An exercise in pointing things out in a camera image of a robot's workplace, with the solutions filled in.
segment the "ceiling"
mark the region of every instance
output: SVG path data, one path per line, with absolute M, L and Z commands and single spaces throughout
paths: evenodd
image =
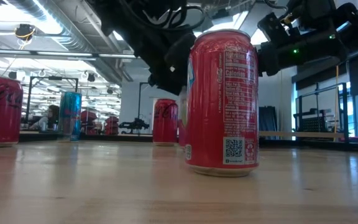
M 100 20 L 83 0 L 4 0 L 7 5 L 0 6 L 0 49 L 24 49 L 43 50 L 49 52 L 67 52 L 65 39 L 69 39 L 64 31 L 75 34 L 75 41 L 81 42 L 86 48 L 82 52 L 108 52 L 133 54 L 131 48 L 117 33 L 109 37 L 102 35 L 100 31 Z M 198 4 L 208 10 L 211 17 L 218 9 L 231 6 L 230 16 L 232 22 L 213 26 L 210 18 L 198 29 L 196 34 L 209 29 L 236 28 L 244 30 L 250 28 L 252 34 L 257 33 L 256 23 L 247 23 L 252 17 L 252 6 L 255 0 L 189 0 L 189 4 Z M 35 17 L 30 11 L 21 10 L 17 2 L 34 4 L 40 8 L 42 17 Z M 196 11 L 190 11 L 186 21 L 192 23 L 200 18 Z M 32 24 L 36 26 L 37 32 L 34 37 L 24 42 L 14 35 L 14 29 L 20 24 Z M 263 34 L 256 34 L 252 41 L 263 42 Z M 90 105 L 94 109 L 108 114 L 119 114 L 119 104 L 109 105 L 107 102 L 121 102 L 121 91 L 119 85 L 122 82 L 146 82 L 150 73 L 148 66 L 140 59 L 98 59 L 97 62 L 79 60 L 45 60 L 33 58 L 10 58 L 0 57 L 0 76 L 7 77 L 9 72 L 17 72 L 18 79 L 25 85 L 24 90 L 28 91 L 30 76 L 45 75 L 41 84 L 38 82 L 33 91 L 32 109 L 41 112 L 48 104 L 57 104 L 60 94 L 51 91 L 51 88 L 58 88 L 59 91 L 70 91 L 69 86 L 73 82 L 48 80 L 48 76 L 63 78 L 78 78 L 79 86 L 84 97 L 84 105 Z M 95 81 L 88 83 L 87 74 L 94 73 Z M 112 95 L 107 94 L 107 88 L 114 87 Z

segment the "qr code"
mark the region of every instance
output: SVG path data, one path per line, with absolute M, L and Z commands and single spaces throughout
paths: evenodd
M 226 157 L 244 157 L 244 140 L 226 138 L 224 151 Z

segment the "can lid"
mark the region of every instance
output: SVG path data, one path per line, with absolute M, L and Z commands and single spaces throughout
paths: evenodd
M 246 35 L 249 39 L 251 39 L 251 36 L 250 36 L 249 34 L 247 34 L 247 33 L 244 32 L 244 31 L 241 31 L 241 30 L 237 30 L 237 29 L 219 29 L 219 30 L 206 31 L 206 32 L 202 33 L 201 35 L 199 35 L 199 36 L 197 37 L 196 41 L 197 41 L 199 38 L 201 38 L 201 37 L 203 37 L 203 36 L 205 36 L 205 35 L 207 35 L 207 34 L 213 34 L 213 33 L 216 33 L 216 32 L 236 32 L 236 33 L 239 33 L 239 34 L 244 34 L 244 35 Z

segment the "black equipment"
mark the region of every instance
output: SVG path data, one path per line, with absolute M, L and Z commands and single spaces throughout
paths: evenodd
M 131 130 L 129 133 L 127 133 L 126 131 L 122 131 L 121 134 L 133 134 L 134 130 L 141 130 L 142 128 L 144 128 L 146 130 L 149 127 L 150 127 L 149 124 L 146 124 L 144 122 L 144 120 L 139 119 L 139 118 L 135 118 L 135 120 L 133 122 L 122 122 L 118 126 L 118 128 L 126 128 L 126 129 Z
M 188 6 L 187 0 L 85 1 L 101 19 L 104 34 L 115 30 L 149 65 L 149 84 L 178 95 L 186 85 L 193 29 L 203 23 L 204 9 Z M 353 4 L 336 9 L 333 0 L 289 0 L 287 6 L 264 2 L 286 13 L 279 18 L 271 13 L 258 23 L 269 40 L 258 50 L 260 76 L 326 57 L 344 62 L 358 51 L 358 10 Z M 192 25 L 183 24 L 189 10 L 201 12 Z M 159 24 L 150 21 L 160 18 Z M 291 24 L 295 19 L 298 27 Z

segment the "exposed ductwork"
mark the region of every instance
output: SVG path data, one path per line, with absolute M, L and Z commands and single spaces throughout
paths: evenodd
M 65 36 L 54 37 L 54 40 L 64 46 L 67 50 L 71 52 L 97 51 L 52 0 L 7 0 L 7 2 L 24 13 L 28 13 L 35 17 L 39 22 L 50 20 L 50 18 L 48 18 L 50 15 L 63 29 L 60 35 Z M 120 68 L 115 67 L 115 62 L 109 65 L 103 59 L 98 58 L 96 61 L 87 63 L 94 66 L 108 82 L 121 83 L 123 77 L 125 77 L 127 81 L 130 81 Z

